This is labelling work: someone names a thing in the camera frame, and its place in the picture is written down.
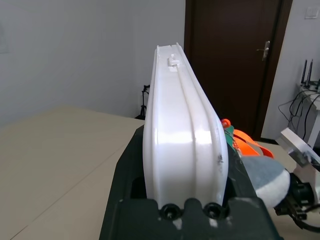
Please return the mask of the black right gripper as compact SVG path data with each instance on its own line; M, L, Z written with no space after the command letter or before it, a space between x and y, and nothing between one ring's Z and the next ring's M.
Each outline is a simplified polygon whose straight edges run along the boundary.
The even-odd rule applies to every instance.
M290 175L290 185L285 198L274 208L277 216L288 215L294 220L307 220L307 213L316 209L311 184Z

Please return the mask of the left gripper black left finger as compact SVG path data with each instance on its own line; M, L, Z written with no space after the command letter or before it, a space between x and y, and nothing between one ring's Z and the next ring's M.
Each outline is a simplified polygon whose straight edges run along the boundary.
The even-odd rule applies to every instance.
M143 132L143 126L136 129L116 164L99 235L100 240L109 238L113 228L113 215L119 201L145 198Z

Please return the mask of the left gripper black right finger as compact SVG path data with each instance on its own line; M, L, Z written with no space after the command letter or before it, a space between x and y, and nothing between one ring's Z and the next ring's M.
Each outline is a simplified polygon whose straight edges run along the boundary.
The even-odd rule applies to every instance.
M257 197L239 155L228 150L224 233L228 240L281 240L263 201Z

